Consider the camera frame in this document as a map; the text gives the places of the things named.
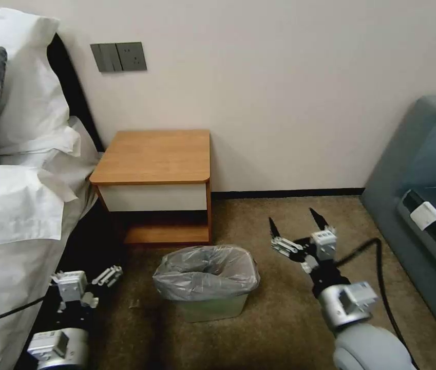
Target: gray switch panel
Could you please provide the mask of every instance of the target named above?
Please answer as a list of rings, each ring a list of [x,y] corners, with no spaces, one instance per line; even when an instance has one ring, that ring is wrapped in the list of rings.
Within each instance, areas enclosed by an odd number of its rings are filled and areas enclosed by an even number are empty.
[[[147,70],[142,43],[91,44],[100,72]]]
[[[124,71],[147,70],[142,43],[118,43],[117,50]]]

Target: sofa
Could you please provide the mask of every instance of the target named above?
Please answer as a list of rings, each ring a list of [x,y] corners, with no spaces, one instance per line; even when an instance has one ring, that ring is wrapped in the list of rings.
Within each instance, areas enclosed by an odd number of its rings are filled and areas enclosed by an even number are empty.
[[[362,203],[436,318],[436,96],[409,109]],[[418,222],[422,210],[435,216],[429,225]]]

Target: white drawer front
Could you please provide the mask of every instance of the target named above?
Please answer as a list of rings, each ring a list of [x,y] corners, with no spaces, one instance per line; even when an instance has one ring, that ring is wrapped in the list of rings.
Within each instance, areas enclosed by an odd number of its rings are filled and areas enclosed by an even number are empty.
[[[100,186],[110,211],[207,209],[206,184]]]

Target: white bed sheet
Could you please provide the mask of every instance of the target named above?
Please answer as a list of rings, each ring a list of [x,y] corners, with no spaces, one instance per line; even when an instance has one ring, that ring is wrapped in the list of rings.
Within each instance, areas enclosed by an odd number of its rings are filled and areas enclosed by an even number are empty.
[[[69,125],[81,135],[77,157],[55,149],[0,157],[0,164],[39,167],[57,175],[78,197],[65,204],[60,240],[35,239],[0,245],[0,314],[46,293],[69,235],[96,200],[87,178],[98,163],[99,153],[76,117],[69,119]],[[13,369],[39,309],[40,304],[0,320],[0,370]]]

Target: nightstand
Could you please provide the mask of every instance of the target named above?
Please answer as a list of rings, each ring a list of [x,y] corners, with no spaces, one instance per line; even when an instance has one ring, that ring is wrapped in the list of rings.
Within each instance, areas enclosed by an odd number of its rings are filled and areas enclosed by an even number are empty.
[[[90,177],[125,244],[211,242],[208,130],[120,131]]]

